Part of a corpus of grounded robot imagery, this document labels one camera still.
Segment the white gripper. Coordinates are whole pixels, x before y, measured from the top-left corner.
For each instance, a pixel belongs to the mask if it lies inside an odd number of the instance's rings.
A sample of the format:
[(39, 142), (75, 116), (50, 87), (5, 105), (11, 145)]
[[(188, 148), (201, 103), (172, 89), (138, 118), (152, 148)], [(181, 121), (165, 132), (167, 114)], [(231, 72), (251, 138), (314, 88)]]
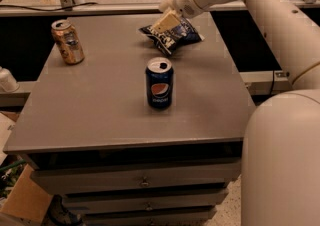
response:
[(194, 0), (163, 0), (159, 5), (159, 10), (164, 13), (152, 25), (152, 28), (158, 33), (179, 25), (180, 15), (191, 19), (203, 13)]

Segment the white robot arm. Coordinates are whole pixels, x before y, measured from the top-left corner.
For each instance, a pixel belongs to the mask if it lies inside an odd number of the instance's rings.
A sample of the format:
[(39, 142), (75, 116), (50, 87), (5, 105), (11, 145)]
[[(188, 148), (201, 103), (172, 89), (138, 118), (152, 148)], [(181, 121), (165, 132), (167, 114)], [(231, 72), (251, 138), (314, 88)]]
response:
[[(194, 18), (236, 0), (163, 0)], [(243, 139), (242, 226), (320, 226), (320, 28), (290, 0), (239, 0), (290, 89), (250, 117)]]

